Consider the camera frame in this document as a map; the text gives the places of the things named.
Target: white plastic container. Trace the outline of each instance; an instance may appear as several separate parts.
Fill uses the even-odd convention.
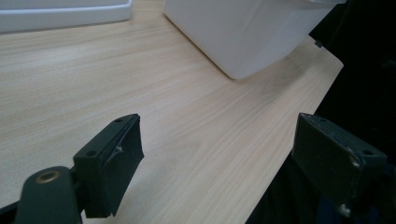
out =
[[[0,33],[124,21],[133,0],[0,0]]]
[[[346,0],[166,0],[166,16],[228,76],[281,60]]]

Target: white container lid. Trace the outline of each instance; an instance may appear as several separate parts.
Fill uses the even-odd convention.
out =
[[[131,18],[133,0],[1,0],[0,33]]]

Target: light wood surface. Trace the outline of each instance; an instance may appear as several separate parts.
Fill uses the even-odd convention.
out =
[[[111,120],[141,116],[142,160],[116,217],[85,223],[243,223],[342,64],[310,38],[243,80],[225,76],[163,15],[0,35],[0,206]]]

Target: black plastic part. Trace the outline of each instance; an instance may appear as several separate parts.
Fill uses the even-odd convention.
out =
[[[367,192],[387,156],[319,116],[300,114],[292,156],[323,195],[346,217],[365,213]]]
[[[87,217],[116,215],[144,158],[139,121],[136,114],[115,119],[74,156],[77,178],[87,190]]]
[[[15,223],[15,216],[17,215],[18,203],[15,202],[0,208],[0,223],[12,224]]]
[[[81,223],[68,168],[51,167],[31,175],[25,181],[18,205],[16,223]]]

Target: screw hole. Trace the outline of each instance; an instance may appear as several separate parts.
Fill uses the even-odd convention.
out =
[[[363,154],[367,155],[367,156],[373,156],[374,155],[374,153],[372,151],[369,151],[369,150],[364,150]]]
[[[95,151],[89,151],[89,152],[87,152],[87,156],[89,156],[89,157],[92,157],[92,156],[94,156],[95,154],[96,154]]]
[[[58,178],[61,173],[59,171],[47,171],[41,175],[39,175],[35,182],[38,184],[46,184],[51,182],[52,180]]]

